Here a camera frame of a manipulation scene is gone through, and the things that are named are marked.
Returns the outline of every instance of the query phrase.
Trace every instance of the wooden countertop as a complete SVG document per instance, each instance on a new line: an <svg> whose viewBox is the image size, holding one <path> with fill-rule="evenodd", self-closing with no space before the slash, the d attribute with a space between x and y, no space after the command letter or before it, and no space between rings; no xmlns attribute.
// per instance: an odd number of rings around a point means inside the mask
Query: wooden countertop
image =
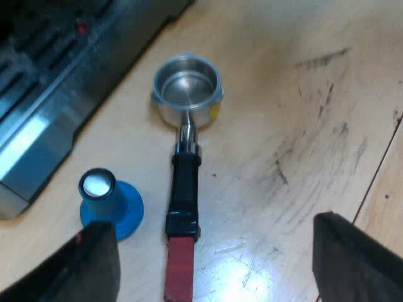
<svg viewBox="0 0 403 302"><path fill-rule="evenodd" d="M403 112L401 16L398 0L197 0L92 117L35 204L0 222L0 289L82 228L77 183L106 167L145 205L119 243L118 300L162 300L175 131L150 92L165 60L194 52L217 65L225 89L218 120L199 134L194 301L314 302L312 218L354 219ZM360 226L376 233L378 211L395 218L382 207L360 211L371 215Z"/></svg>

